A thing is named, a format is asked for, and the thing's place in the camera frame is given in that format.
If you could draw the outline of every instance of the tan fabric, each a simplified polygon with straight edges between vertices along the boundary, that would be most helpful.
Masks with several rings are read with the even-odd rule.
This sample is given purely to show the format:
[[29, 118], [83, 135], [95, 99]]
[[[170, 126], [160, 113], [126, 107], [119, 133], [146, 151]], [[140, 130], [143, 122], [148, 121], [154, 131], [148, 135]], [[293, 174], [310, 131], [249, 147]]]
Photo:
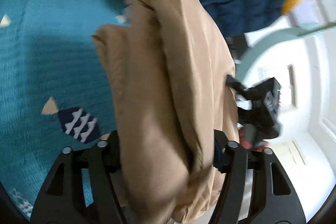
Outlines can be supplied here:
[[217, 201], [213, 130], [239, 141], [234, 62], [198, 0], [134, 0], [94, 35], [113, 93], [122, 172], [141, 223], [189, 223]]

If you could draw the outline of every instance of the metal screw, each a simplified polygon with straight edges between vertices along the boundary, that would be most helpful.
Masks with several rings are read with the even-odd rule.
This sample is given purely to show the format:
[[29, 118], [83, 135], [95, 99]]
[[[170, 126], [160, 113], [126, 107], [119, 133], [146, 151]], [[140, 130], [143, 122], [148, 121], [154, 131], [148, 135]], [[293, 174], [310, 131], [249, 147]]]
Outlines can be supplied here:
[[267, 154], [267, 155], [272, 155], [272, 154], [273, 154], [273, 150], [270, 149], [269, 147], [266, 147], [266, 148], [264, 149], [264, 153]]
[[69, 154], [72, 151], [71, 147], [65, 147], [62, 149], [63, 154]]
[[229, 142], [228, 142], [228, 145], [229, 145], [229, 147], [231, 147], [231, 148], [237, 148], [237, 147], [238, 147], [238, 143], [235, 142], [235, 141], [229, 141]]
[[100, 147], [100, 148], [103, 148], [103, 147], [107, 146], [107, 142], [106, 141], [99, 141], [97, 143], [97, 146]]

